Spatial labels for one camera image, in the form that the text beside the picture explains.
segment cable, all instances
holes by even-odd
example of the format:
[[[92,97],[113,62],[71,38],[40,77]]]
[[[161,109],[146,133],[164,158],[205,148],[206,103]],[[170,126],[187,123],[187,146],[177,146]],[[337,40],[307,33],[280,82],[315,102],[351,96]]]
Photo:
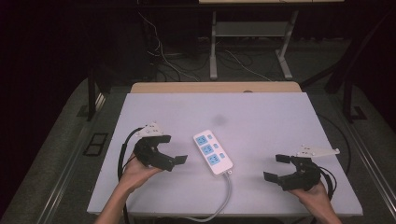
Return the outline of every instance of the cable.
[[[318,114],[318,117],[321,117],[323,119],[326,119],[332,126],[334,126],[334,128],[336,128],[338,130],[338,132],[343,135],[343,138],[346,142],[346,148],[347,148],[347,155],[348,155],[348,159],[347,159],[347,165],[346,165],[346,175],[349,174],[349,169],[350,169],[350,164],[352,163],[352,152],[351,152],[351,148],[349,145],[349,142],[347,141],[347,136],[343,133],[343,131],[341,131],[341,129],[335,125],[331,120],[329,120],[328,118],[324,117],[323,115]]]
[[[184,68],[184,67],[182,67],[182,66],[180,66],[179,64],[176,64],[176,63],[172,63],[172,62],[169,62],[169,63],[173,64],[174,66],[179,67],[180,69],[182,69],[184,71],[193,72],[193,71],[199,71],[199,70],[203,69],[208,61],[209,61],[209,55],[207,55],[207,57],[205,57],[205,61],[204,61],[204,63],[202,65],[200,65],[200,66],[198,66],[196,68],[189,68],[189,69],[188,68]]]
[[[228,50],[225,50],[225,51],[228,52],[229,54],[231,54],[231,56],[233,56],[236,59],[236,61],[239,62],[239,60],[230,51],[228,51]],[[261,74],[258,74],[256,72],[251,71],[250,69],[246,68],[241,62],[239,62],[239,64],[241,64],[241,66],[243,68],[245,68],[247,71],[249,71],[250,73],[253,73],[253,74],[255,74],[255,75],[259,76],[259,77],[263,77],[263,78],[267,79],[268,81],[273,81],[273,80],[269,79],[268,77],[265,77],[265,76],[263,76]]]
[[[178,78],[178,80],[176,80],[176,81],[181,82],[181,76],[180,76],[180,73],[179,73],[177,70],[175,70],[172,66],[169,66],[169,64],[163,63],[162,65],[165,66],[165,67],[171,68],[172,71],[176,72],[177,78]]]
[[[320,166],[319,166],[319,168],[320,168],[321,170],[326,171],[327,173],[329,173],[329,174],[332,176],[332,179],[334,180],[334,185],[333,185],[333,187],[332,187],[332,192],[335,192],[335,190],[337,189],[337,179],[335,179],[335,176],[334,176],[334,175],[332,174],[332,172],[330,172],[328,169],[323,168],[323,167],[320,167]]]
[[[158,47],[157,47],[155,50],[158,50],[158,49],[160,50],[161,56],[163,56],[163,60],[164,60],[166,63],[168,63],[173,69],[175,69],[179,74],[181,74],[181,75],[183,75],[183,76],[185,76],[185,77],[192,78],[192,79],[194,79],[195,81],[199,82],[200,80],[199,80],[197,77],[189,76],[189,75],[187,75],[186,73],[179,71],[179,70],[176,69],[171,63],[169,63],[168,60],[166,60],[166,57],[165,57],[165,55],[164,55],[164,53],[163,53],[163,43],[161,42],[160,38],[158,37],[157,27],[156,27],[152,22],[150,22],[148,19],[146,19],[140,12],[138,12],[138,14],[139,14],[139,16],[140,16],[145,22],[147,22],[148,24],[150,24],[150,25],[154,28],[154,33],[155,33],[155,36],[156,36],[156,38],[157,38],[157,40],[158,40]]]
[[[272,70],[274,69],[274,65],[276,64],[276,63],[278,63],[278,61],[277,60],[275,60],[275,61],[273,61],[273,63],[271,64],[271,67],[270,67],[270,69],[265,73],[265,75],[267,75],[267,76],[281,76],[282,77],[282,79],[281,79],[281,81],[287,81],[286,80],[286,78],[283,76],[283,73],[282,72],[273,72]]]
[[[204,219],[194,218],[194,217],[181,217],[181,218],[186,218],[186,219],[196,221],[196,222],[207,222],[207,221],[211,220],[212,218],[214,218],[218,213],[220,213],[224,209],[225,205],[227,205],[228,201],[230,200],[231,191],[232,191],[232,185],[231,185],[231,179],[230,179],[229,173],[228,172],[224,173],[224,177],[227,180],[227,186],[228,186],[227,197],[225,198],[223,204],[219,207],[219,209],[216,211],[215,214],[213,214],[210,217],[204,218]]]
[[[133,130],[133,131],[128,135],[128,137],[125,139],[124,144],[122,144],[121,152],[120,152],[120,157],[119,157],[119,163],[118,163],[118,167],[117,167],[117,173],[118,173],[119,181],[121,180],[121,177],[122,177],[122,174],[123,174],[123,168],[126,166],[126,164],[128,164],[129,161],[131,161],[131,160],[134,158],[134,157],[132,157],[130,160],[128,160],[128,161],[125,163],[125,165],[122,165],[123,159],[124,159],[124,156],[125,156],[125,151],[126,151],[126,148],[127,148],[127,146],[128,146],[129,139],[130,139],[136,132],[139,132],[139,131],[142,130],[142,129],[143,129],[143,128],[137,128],[137,129]],[[126,223],[126,224],[129,224],[130,222],[129,222],[129,218],[128,218],[128,209],[127,209],[127,207],[126,207],[126,204],[125,204],[125,205],[123,206],[123,208],[122,208],[122,213],[123,213],[123,217],[124,217],[125,223]]]
[[[231,67],[230,65],[226,64],[223,60],[227,60],[227,59],[224,56],[222,56],[221,54],[216,53],[216,56],[217,56],[216,59],[226,68],[229,68],[229,69],[232,69],[235,71],[241,71],[244,69],[239,64],[238,64],[238,67]]]
[[[163,76],[164,76],[164,78],[165,78],[165,82],[167,82],[167,78],[168,78],[168,77],[169,77],[170,79],[174,80],[175,82],[181,82],[181,80],[180,80],[180,75],[179,75],[178,73],[177,73],[177,76],[178,76],[178,80],[177,80],[177,79],[171,77],[169,74],[166,74],[165,72],[167,72],[167,71],[162,71],[162,70],[160,70],[160,69],[157,69],[157,71],[158,71],[158,73],[163,74]]]
[[[247,38],[247,43],[245,46],[241,46],[241,44],[245,44],[244,39]],[[220,48],[233,48],[236,49],[236,51],[233,54],[246,54],[244,51],[250,49],[250,45],[257,40],[259,40],[259,37],[242,37],[236,39],[237,41],[234,41],[233,44],[222,44],[222,46],[219,46]]]
[[[240,64],[242,64],[242,65],[244,65],[245,67],[248,67],[248,66],[251,66],[251,65],[253,65],[253,59],[249,56],[249,55],[247,55],[246,53],[231,53],[230,51],[228,51],[228,53],[229,54],[231,54],[233,57],[232,58],[226,58],[226,57],[223,57],[226,61],[228,61],[228,62],[230,62],[230,63],[236,63],[236,64],[238,64],[238,65],[240,65]],[[235,62],[235,54],[237,54],[237,55],[244,55],[245,57],[247,57],[248,58],[248,60],[249,60],[249,62],[248,63],[243,63],[241,60],[236,60],[236,62]]]
[[[157,70],[157,71],[158,71],[158,73],[163,74],[163,78],[165,79],[165,82],[167,82],[167,81],[168,81],[167,75],[166,75],[163,71],[160,71],[160,70]]]

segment table leg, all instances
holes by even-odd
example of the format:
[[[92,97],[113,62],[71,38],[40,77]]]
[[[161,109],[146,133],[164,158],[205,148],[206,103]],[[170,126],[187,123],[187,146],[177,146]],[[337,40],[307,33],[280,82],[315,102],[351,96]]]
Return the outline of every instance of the table leg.
[[[280,49],[276,50],[276,57],[279,60],[279,65],[282,69],[283,75],[285,76],[285,79],[290,80],[292,79],[292,75],[291,72],[289,70],[289,66],[286,63],[286,59],[285,59],[285,53],[286,53],[286,48],[288,47],[288,44],[290,42],[291,39],[291,34],[293,32],[294,29],[294,24],[297,20],[297,15],[298,15],[298,11],[294,11],[293,14],[291,15],[290,21],[288,23],[288,26],[286,27],[286,31],[285,31],[285,36],[284,36],[284,40],[283,40],[283,45]]]
[[[216,11],[213,12],[212,19],[212,38],[210,46],[210,79],[218,79],[218,68],[216,63]]]

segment gray floor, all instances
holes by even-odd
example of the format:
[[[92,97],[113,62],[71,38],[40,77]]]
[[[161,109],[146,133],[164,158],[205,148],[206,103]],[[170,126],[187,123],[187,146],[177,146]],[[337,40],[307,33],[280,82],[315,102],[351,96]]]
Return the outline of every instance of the gray floor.
[[[280,41],[273,39],[261,39],[253,43],[243,42],[237,45],[233,41],[221,40],[218,43],[218,81],[265,81],[265,78],[242,68],[231,54],[221,51],[223,49],[233,52],[241,63],[261,76],[271,80],[284,80],[274,54],[274,50],[280,44]],[[335,63],[344,54],[348,44],[346,40],[291,42],[286,59],[293,74],[293,81],[304,81]],[[199,59],[180,58],[174,54],[166,57],[170,62],[185,68],[186,75],[198,76],[201,81],[210,81],[207,51],[203,51]],[[160,69],[169,76],[168,81],[172,80],[171,77],[177,78],[177,74],[169,67],[160,65]],[[181,79],[194,81],[185,76],[181,76]],[[159,74],[157,80],[164,81],[164,75]],[[384,194],[379,190],[381,186],[376,184],[375,175],[368,169],[367,162],[362,159],[364,155],[361,154],[361,148],[367,149],[388,181],[389,188],[395,189],[396,164],[393,162],[396,154],[395,133],[358,88],[354,89],[353,105],[359,106],[368,119],[357,120],[353,124],[347,123],[340,112],[342,93],[327,94],[323,90],[325,83],[326,78],[323,78],[308,87],[306,91],[317,113],[320,114],[319,119],[332,146],[343,150],[338,159],[345,168],[347,168],[347,142],[336,127],[342,131],[350,144],[352,163],[347,176],[364,213],[363,217],[343,217],[343,221],[344,223],[395,223],[394,216],[384,201]],[[113,87],[111,93],[106,94],[106,99],[99,104],[98,113],[93,120],[87,122],[85,117],[77,116],[81,107],[88,103],[86,80],[81,83],[53,126],[32,168],[3,216],[1,224],[92,223],[95,220],[95,215],[88,214],[86,209],[106,155],[106,147],[115,129],[123,99],[130,88],[130,86]],[[83,156],[82,151],[94,133],[109,134],[104,151],[99,157]],[[296,217],[281,218],[285,223],[292,223],[295,219]],[[310,218],[306,218],[300,223],[309,223],[309,221]],[[243,219],[238,223],[265,222],[258,218]]]

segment power strip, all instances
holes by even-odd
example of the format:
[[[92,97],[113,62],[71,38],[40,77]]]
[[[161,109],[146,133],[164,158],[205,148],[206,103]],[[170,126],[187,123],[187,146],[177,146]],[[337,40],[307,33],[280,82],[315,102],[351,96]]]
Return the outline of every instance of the power strip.
[[[193,139],[214,175],[222,175],[233,168],[233,162],[210,130],[196,134]]]

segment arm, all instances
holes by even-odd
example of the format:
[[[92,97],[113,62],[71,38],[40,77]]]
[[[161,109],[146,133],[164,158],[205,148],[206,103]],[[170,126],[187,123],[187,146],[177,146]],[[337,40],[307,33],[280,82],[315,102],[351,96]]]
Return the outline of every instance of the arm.
[[[322,182],[319,182],[309,191],[293,189],[290,190],[290,193],[297,196],[300,203],[302,203],[320,223],[342,223],[332,209],[332,204],[330,203]]]
[[[125,171],[119,184],[114,188],[113,193],[108,199],[103,211],[95,220],[95,224],[119,223],[122,214],[122,208],[128,199],[128,196],[135,189],[142,186],[150,177],[159,173],[161,169],[144,166],[137,159],[132,159],[125,167]]]

